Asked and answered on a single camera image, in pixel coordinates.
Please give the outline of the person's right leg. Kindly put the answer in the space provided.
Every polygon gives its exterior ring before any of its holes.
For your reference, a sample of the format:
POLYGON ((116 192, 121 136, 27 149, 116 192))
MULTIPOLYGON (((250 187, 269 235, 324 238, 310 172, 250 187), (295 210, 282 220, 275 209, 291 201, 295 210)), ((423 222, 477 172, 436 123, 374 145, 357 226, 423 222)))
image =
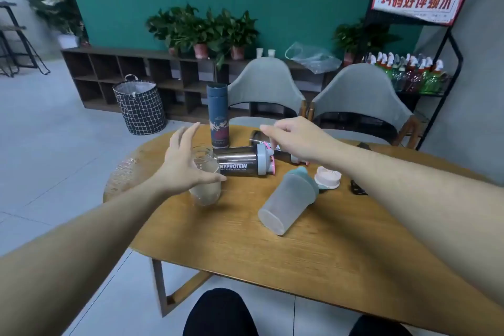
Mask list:
POLYGON ((401 323, 372 315, 361 315, 348 336, 413 336, 401 323))

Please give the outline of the person's leg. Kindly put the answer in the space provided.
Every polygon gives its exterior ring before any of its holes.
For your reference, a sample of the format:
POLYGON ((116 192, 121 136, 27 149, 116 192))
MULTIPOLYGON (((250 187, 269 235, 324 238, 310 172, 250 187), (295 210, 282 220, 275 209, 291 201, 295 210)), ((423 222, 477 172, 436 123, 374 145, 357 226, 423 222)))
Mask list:
POLYGON ((348 336, 413 336, 401 323, 372 315, 361 315, 348 336))
POLYGON ((213 288, 190 311, 182 336, 259 336, 242 297, 228 288, 213 288))

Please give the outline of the dark wooden cubby shelf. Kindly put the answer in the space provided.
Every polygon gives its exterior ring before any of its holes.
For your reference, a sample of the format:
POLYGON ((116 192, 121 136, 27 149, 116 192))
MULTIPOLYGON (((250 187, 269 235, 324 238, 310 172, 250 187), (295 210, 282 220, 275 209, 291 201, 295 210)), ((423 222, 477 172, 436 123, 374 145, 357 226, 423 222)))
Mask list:
POLYGON ((120 112, 113 86, 127 75, 156 84, 170 120, 208 122, 208 82, 230 84, 250 59, 176 57, 167 51, 83 46, 61 50, 85 108, 120 112))

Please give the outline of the black grid laundry basket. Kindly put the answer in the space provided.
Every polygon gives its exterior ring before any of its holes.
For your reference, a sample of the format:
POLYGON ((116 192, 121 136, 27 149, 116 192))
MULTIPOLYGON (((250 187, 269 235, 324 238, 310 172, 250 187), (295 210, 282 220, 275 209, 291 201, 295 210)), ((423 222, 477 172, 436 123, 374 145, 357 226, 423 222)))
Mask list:
POLYGON ((128 74, 112 89, 131 134, 152 135, 165 129, 166 113, 155 83, 128 74))

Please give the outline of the black metal display rack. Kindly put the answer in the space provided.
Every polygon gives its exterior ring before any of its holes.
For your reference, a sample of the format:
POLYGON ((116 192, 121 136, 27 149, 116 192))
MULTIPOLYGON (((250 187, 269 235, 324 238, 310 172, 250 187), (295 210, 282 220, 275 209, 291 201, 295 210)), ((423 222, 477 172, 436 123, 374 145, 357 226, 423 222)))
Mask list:
POLYGON ((447 43, 450 44, 457 59, 456 69, 444 91, 440 94, 419 92, 412 94, 418 98, 425 96, 440 99, 425 130, 420 134, 415 150, 420 150, 462 70, 464 57, 453 35, 453 28, 465 3, 466 0, 369 0, 362 23, 364 29, 376 24, 387 27, 391 25, 441 27, 444 28, 444 35, 433 61, 440 58, 447 43))

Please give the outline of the person's left forearm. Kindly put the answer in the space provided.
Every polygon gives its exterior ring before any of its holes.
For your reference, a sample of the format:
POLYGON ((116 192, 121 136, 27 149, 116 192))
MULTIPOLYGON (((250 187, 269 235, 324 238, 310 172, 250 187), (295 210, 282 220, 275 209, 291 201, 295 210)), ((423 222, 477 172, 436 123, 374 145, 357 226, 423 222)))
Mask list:
POLYGON ((175 194, 148 180, 0 257, 0 336, 61 336, 175 194))

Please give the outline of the person's right forearm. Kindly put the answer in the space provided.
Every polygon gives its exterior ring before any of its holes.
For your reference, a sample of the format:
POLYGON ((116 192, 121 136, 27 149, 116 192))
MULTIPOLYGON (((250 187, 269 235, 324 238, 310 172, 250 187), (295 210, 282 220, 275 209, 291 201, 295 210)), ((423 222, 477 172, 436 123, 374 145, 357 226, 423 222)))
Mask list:
POLYGON ((504 188, 336 143, 351 176, 453 272, 504 307, 504 188))

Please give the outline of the person's right hand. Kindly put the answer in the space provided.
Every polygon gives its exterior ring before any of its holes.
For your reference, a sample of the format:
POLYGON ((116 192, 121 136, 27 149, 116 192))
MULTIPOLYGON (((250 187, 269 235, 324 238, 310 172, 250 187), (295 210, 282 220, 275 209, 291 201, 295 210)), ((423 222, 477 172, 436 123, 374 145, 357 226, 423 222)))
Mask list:
POLYGON ((326 168, 342 166, 344 160, 351 155, 352 147, 332 138, 313 122, 302 118, 303 155, 299 159, 315 162, 326 168))

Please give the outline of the clear glass jar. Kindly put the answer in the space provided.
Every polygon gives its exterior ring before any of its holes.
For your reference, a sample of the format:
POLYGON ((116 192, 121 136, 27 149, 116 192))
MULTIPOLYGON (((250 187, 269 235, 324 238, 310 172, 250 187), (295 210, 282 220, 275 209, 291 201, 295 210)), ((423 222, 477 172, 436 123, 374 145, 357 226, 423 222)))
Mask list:
MULTIPOLYGON (((220 174, 220 165, 213 149, 203 144, 192 148, 193 166, 207 173, 220 174)), ((196 185, 189 190, 195 203, 200 206, 214 204, 221 194, 221 182, 196 185)))

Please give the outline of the green plant pink pot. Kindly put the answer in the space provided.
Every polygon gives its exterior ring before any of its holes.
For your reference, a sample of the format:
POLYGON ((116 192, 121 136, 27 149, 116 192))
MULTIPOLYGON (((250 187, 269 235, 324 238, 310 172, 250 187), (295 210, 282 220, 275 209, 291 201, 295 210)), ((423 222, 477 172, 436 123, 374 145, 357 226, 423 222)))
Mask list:
POLYGON ((249 11, 240 16, 233 16, 229 10, 223 8, 217 16, 217 51, 216 69, 220 70, 225 58, 230 55, 232 60, 244 60, 245 50, 255 43, 259 32, 255 28, 257 19, 250 17, 249 11))
POLYGON ((193 48, 196 59, 208 59, 210 51, 219 52, 222 47, 221 25, 214 17, 211 8, 201 17, 196 7, 187 4, 183 9, 183 35, 193 48))
POLYGON ((162 41, 172 56, 180 56, 190 51, 190 43, 183 35, 185 18, 196 15, 198 8, 186 4, 185 7, 171 7, 166 11, 159 9, 149 16, 145 27, 155 39, 162 41))
POLYGON ((364 26, 363 18, 354 24, 339 25, 333 34, 333 40, 337 48, 344 51, 343 66, 354 63, 362 37, 366 39, 363 49, 365 56, 369 52, 381 52, 388 44, 402 40, 401 36, 390 33, 389 29, 390 27, 384 24, 364 26))

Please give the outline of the wooden table leg frame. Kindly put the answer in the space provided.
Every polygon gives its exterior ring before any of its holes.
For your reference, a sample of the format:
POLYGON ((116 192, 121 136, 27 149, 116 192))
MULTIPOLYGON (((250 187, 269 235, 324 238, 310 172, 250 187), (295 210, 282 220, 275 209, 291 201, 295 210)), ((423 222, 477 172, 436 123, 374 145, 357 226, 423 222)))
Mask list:
POLYGON ((149 258, 159 312, 166 317, 188 299, 213 273, 149 258))

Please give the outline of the clear plastic wrapper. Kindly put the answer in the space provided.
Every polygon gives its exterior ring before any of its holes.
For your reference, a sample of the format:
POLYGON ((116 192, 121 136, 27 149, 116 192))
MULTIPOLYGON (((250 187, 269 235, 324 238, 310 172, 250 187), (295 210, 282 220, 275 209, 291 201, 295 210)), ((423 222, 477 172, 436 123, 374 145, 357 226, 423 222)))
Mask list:
POLYGON ((111 194, 122 193, 135 185, 135 171, 138 159, 127 157, 121 161, 115 170, 110 174, 107 183, 108 192, 111 194))

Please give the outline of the translucent shaker cup teal lid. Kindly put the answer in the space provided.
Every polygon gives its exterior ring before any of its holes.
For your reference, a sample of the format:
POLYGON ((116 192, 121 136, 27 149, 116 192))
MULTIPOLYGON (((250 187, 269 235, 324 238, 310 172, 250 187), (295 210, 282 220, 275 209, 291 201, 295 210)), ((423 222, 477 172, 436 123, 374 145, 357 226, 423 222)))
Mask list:
POLYGON ((281 183, 258 211, 260 222, 277 236, 286 231, 313 204, 319 187, 305 167, 288 171, 281 183))

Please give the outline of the grey upholstered chair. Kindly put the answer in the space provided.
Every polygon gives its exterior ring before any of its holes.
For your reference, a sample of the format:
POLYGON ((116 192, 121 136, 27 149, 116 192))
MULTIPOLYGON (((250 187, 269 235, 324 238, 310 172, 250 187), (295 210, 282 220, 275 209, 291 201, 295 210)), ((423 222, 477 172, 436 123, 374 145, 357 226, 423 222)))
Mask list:
POLYGON ((254 59, 228 87, 228 104, 271 103, 306 116, 306 99, 286 63, 277 58, 254 59))
POLYGON ((416 149, 421 122, 397 96, 391 80, 375 65, 349 65, 337 73, 331 82, 310 103, 308 120, 325 113, 354 113, 375 118, 393 126, 397 135, 392 142, 376 135, 356 130, 324 129, 335 139, 363 143, 400 146, 410 133, 406 148, 416 149))

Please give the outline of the white pink round lid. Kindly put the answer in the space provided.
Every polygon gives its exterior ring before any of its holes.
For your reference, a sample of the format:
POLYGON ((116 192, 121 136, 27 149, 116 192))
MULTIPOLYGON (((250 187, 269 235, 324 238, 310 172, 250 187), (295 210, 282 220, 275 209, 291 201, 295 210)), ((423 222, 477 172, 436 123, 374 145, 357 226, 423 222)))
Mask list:
POLYGON ((342 174, 325 167, 318 167, 314 181, 320 190, 335 190, 340 186, 342 174))

